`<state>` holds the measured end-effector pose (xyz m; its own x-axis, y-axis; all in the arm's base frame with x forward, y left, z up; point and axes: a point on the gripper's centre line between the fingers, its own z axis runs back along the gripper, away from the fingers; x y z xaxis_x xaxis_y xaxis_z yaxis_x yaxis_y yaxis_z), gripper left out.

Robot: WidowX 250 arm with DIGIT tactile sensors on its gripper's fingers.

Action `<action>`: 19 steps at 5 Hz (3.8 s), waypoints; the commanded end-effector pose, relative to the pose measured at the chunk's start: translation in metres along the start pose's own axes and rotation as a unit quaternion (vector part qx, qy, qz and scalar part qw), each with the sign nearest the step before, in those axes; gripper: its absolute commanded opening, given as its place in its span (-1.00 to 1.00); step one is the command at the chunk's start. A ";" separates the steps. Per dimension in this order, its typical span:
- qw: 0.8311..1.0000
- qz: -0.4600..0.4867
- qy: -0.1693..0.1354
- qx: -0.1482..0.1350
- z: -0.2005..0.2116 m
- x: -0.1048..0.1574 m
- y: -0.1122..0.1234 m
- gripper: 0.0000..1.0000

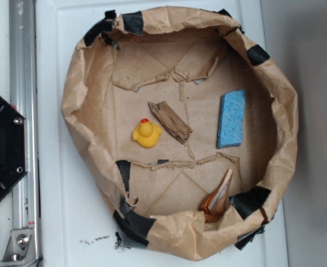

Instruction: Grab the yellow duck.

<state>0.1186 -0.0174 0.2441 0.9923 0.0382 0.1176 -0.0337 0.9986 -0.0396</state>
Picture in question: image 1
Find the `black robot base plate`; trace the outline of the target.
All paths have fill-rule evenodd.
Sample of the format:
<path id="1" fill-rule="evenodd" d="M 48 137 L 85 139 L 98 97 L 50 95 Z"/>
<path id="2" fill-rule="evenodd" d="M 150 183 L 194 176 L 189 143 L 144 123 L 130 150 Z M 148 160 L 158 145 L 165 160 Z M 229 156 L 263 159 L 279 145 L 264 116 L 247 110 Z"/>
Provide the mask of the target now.
<path id="1" fill-rule="evenodd" d="M 27 173 L 25 122 L 0 96 L 0 202 Z"/>

